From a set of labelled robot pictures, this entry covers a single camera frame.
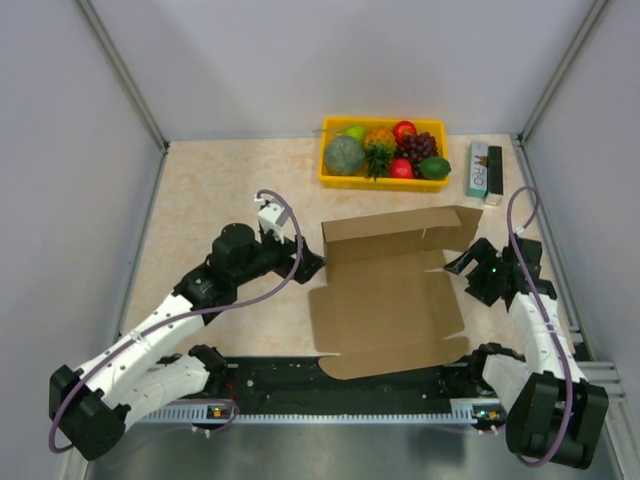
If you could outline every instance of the green apple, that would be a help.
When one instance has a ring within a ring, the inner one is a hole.
[[[367,129],[364,128],[362,125],[351,125],[349,128],[347,128],[343,135],[346,135],[347,137],[353,137],[356,140],[358,140],[360,143],[364,142],[364,137],[367,135]]]

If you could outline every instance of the cardboard box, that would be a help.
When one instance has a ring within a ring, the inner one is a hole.
[[[482,210],[450,206],[322,224],[328,286],[309,292],[328,375],[349,379],[455,362],[469,340],[443,249],[465,251]]]

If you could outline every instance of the yellow basket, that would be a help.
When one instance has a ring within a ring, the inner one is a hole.
[[[428,132],[436,139],[438,155],[449,158],[447,153],[447,134],[444,123],[439,120],[419,120],[401,118],[358,118],[358,117],[327,117],[322,124],[322,139],[320,148],[320,161],[318,162],[318,178],[322,185],[328,188],[357,188],[360,190],[397,190],[401,192],[427,192],[436,193],[449,184],[449,175],[442,180],[420,180],[406,178],[364,178],[364,175],[347,177],[331,175],[324,164],[324,149],[335,136],[327,130],[339,130],[357,123],[368,130],[377,127],[385,127],[391,130],[396,123],[402,120],[412,122],[418,133]]]

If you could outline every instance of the beige tabletop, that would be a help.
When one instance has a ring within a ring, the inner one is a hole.
[[[210,252],[222,228],[242,222],[257,228],[253,197],[269,188],[294,208],[309,247],[322,253],[320,223],[325,220],[396,212],[412,208],[464,205],[482,208],[477,237],[487,237],[496,248],[507,242],[506,207],[509,196],[523,185],[508,135],[451,135],[449,160],[453,171],[448,187],[437,194],[336,190],[322,187],[316,177],[318,138],[217,140],[174,142],[147,234],[138,277],[127,315],[129,331],[146,318],[189,270]],[[498,207],[464,195],[467,150],[472,140],[503,147],[505,196]],[[514,226],[530,213],[526,195],[518,199]],[[293,238],[291,226],[288,235]],[[539,238],[534,223],[527,238]],[[543,258],[543,278],[552,278]],[[267,275],[241,287],[239,300],[273,288],[280,281]],[[252,307],[220,315],[209,326],[183,341],[176,351],[197,343],[217,347],[223,355],[317,355],[314,348],[307,292],[325,285],[323,272],[306,285],[291,283],[277,296]],[[499,342],[522,351],[521,335],[506,313],[504,302],[491,308],[464,293],[466,280],[453,277],[471,348]]]

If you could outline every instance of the red tomato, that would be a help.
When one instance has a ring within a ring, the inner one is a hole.
[[[389,173],[393,178],[415,178],[411,162],[406,158],[396,158],[389,167]]]
[[[416,126],[409,122],[408,120],[403,120],[402,122],[396,123],[396,126],[393,127],[393,136],[396,137],[396,143],[401,145],[404,141],[405,135],[417,135],[418,130]]]

